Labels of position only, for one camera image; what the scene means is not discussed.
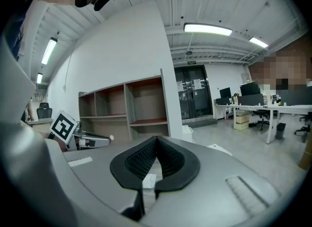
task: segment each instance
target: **computer monitor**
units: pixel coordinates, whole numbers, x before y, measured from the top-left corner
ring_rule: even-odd
[[[220,90],[220,96],[222,98],[231,98],[232,96],[231,96],[230,88],[228,87],[228,88],[224,88],[224,89]]]
[[[242,96],[260,94],[260,88],[256,82],[247,83],[240,86]]]

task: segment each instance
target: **double door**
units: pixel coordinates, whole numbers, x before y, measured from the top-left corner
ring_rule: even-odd
[[[203,66],[175,68],[182,119],[212,114],[209,84]]]

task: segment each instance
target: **ceiling light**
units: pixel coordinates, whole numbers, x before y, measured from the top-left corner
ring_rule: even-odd
[[[229,36],[232,30],[225,27],[213,26],[201,23],[185,23],[184,32],[186,33],[212,33]]]
[[[49,43],[47,45],[47,48],[44,51],[42,61],[41,61],[42,64],[47,65],[49,58],[52,54],[52,51],[53,51],[54,47],[56,46],[57,42],[58,42],[57,39],[51,37],[51,39],[49,40]]]
[[[38,73],[38,75],[37,75],[37,84],[41,84],[41,80],[42,80],[42,73]]]
[[[255,44],[259,45],[259,46],[262,46],[262,47],[267,47],[268,46],[264,42],[262,42],[260,40],[257,40],[255,37],[252,37],[249,41],[252,42],[252,43],[255,43]]]

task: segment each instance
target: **concrete floor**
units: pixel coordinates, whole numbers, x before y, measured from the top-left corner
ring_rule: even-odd
[[[208,146],[217,144],[233,154],[235,158],[267,178],[282,194],[300,183],[306,172],[298,167],[306,147],[300,136],[293,132],[304,122],[301,115],[282,114],[280,122],[286,123],[284,139],[274,139],[276,119],[271,135],[271,143],[266,144],[268,125],[233,129],[233,119],[219,121],[218,124],[194,128],[193,140],[196,144]],[[250,114],[250,122],[257,122],[259,116]]]

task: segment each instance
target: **office chair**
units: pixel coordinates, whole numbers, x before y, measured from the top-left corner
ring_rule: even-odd
[[[40,103],[39,108],[50,108],[49,103],[42,102],[42,103]]]
[[[52,108],[38,108],[38,119],[47,119],[52,117]]]
[[[257,110],[257,111],[253,111],[253,114],[259,115],[259,117],[262,118],[262,120],[259,120],[257,123],[254,123],[254,125],[261,124],[261,131],[263,130],[264,124],[270,125],[270,121],[268,118],[270,111],[268,111],[268,110]]]
[[[312,120],[312,113],[309,112],[305,117],[303,117],[305,119],[305,123],[307,123],[308,120],[310,120],[310,123],[301,127],[299,130],[296,130],[294,132],[294,135],[297,135],[297,132],[304,132],[304,134],[302,135],[302,142],[306,141],[307,138],[307,134],[310,132],[310,126],[311,126],[311,120]]]

